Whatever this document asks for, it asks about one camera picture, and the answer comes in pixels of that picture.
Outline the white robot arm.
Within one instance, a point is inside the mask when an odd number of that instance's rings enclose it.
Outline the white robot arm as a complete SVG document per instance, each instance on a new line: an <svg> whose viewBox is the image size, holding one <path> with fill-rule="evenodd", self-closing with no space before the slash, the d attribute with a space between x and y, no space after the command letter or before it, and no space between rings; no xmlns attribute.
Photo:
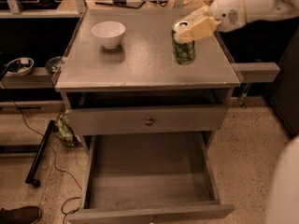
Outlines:
<svg viewBox="0 0 299 224"><path fill-rule="evenodd" d="M214 0L176 21L179 44L232 32L255 21L283 21L298 16L299 0ZM279 155L264 224L299 224L299 136Z"/></svg>

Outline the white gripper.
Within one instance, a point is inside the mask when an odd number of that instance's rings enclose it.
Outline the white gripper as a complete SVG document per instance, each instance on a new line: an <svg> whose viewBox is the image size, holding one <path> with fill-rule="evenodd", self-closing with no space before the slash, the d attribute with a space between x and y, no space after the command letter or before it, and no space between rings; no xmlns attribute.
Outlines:
<svg viewBox="0 0 299 224"><path fill-rule="evenodd" d="M246 25L244 11L242 0L214 0L210 6L200 7L191 16L175 21L174 38L183 44L207 38L216 30L228 33L240 29Z"/></svg>

